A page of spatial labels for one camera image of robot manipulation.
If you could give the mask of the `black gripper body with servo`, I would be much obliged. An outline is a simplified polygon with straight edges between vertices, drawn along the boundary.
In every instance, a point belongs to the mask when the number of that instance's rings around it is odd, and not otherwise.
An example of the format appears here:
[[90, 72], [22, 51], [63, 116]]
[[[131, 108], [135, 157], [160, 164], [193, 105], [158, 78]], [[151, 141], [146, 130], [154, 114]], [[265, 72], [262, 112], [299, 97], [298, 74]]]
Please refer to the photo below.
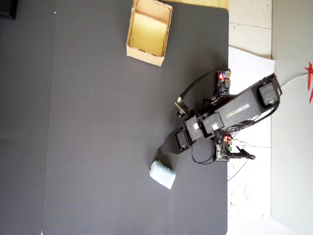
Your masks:
[[193, 144], [205, 139], [200, 118], [197, 115], [190, 116], [182, 122], [182, 127], [175, 131], [175, 141], [178, 151], [185, 151]]

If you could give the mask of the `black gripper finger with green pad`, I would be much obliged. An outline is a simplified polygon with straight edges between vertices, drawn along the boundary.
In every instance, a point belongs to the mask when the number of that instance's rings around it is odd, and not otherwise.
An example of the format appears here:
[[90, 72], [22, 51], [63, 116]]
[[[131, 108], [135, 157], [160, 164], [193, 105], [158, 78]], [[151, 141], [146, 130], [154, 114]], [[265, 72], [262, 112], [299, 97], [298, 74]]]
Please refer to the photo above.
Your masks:
[[178, 131], [171, 132], [165, 142], [158, 149], [159, 154], [180, 154], [179, 143], [177, 140]]

